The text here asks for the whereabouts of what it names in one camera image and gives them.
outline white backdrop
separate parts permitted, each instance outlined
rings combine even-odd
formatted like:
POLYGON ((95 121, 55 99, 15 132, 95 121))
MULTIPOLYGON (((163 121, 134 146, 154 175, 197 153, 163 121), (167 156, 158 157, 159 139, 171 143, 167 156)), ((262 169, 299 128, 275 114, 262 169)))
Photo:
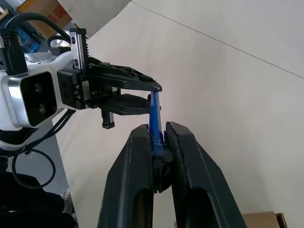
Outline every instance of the white backdrop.
MULTIPOLYGON (((157 80, 161 120, 189 127, 221 167, 242 213, 283 212, 302 227, 304 80, 135 3, 89 40, 90 55, 157 80)), ((146 96, 145 92, 133 94, 146 96)), ((79 226, 96 227, 107 172, 148 116, 79 111, 57 135, 79 226)), ((173 227, 169 191, 156 195, 154 227, 173 227)))

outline cardboard box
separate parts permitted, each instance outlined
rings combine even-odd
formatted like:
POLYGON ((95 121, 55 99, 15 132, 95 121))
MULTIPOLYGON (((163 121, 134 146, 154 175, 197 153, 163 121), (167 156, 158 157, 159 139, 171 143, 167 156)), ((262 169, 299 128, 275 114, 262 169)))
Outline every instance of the cardboard box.
MULTIPOLYGON (((72 18, 57 0, 26 0, 16 8, 18 13, 39 13, 51 19, 59 27, 64 28, 72 18)), ((29 21, 31 25, 41 33, 44 38, 57 34, 50 26, 41 21, 29 21)))
POLYGON ((243 215, 247 228, 288 228, 282 213, 262 212, 243 215))

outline white wall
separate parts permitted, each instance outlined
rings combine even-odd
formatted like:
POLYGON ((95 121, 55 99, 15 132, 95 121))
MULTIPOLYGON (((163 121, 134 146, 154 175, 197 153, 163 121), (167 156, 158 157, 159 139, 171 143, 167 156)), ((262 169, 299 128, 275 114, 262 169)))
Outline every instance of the white wall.
POLYGON ((114 18, 131 0, 58 0, 89 37, 114 18))

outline silver metal part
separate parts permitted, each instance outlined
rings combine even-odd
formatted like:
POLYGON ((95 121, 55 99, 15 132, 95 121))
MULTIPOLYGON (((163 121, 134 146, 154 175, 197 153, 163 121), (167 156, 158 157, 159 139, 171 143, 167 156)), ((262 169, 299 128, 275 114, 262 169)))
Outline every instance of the silver metal part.
POLYGON ((82 90, 84 91, 84 100, 90 99, 90 87, 89 87, 89 81, 83 81, 82 82, 82 90))
MULTIPOLYGON (((74 60, 74 68, 78 70, 85 70, 85 54, 84 50, 86 50, 86 47, 83 46, 85 42, 82 41, 83 37, 81 34, 77 34, 76 32, 70 32, 71 37, 71 45, 72 45, 72 53, 73 53, 73 60, 74 60)), ((85 101, 85 107, 88 108, 88 104, 86 101, 88 101, 90 96, 90 87, 89 87, 89 81, 83 81, 82 82, 82 89, 84 93, 84 101, 85 101)))
POLYGON ((74 68, 82 70, 85 67, 84 47, 81 34, 70 33, 72 53, 74 59, 74 68))
POLYGON ((114 114, 109 112, 109 123, 113 123, 114 122, 114 114))
POLYGON ((25 73, 18 76, 5 77, 2 80, 2 88, 14 125, 31 127, 29 126, 29 119, 20 88, 21 80, 26 77, 30 77, 30 75, 25 73))

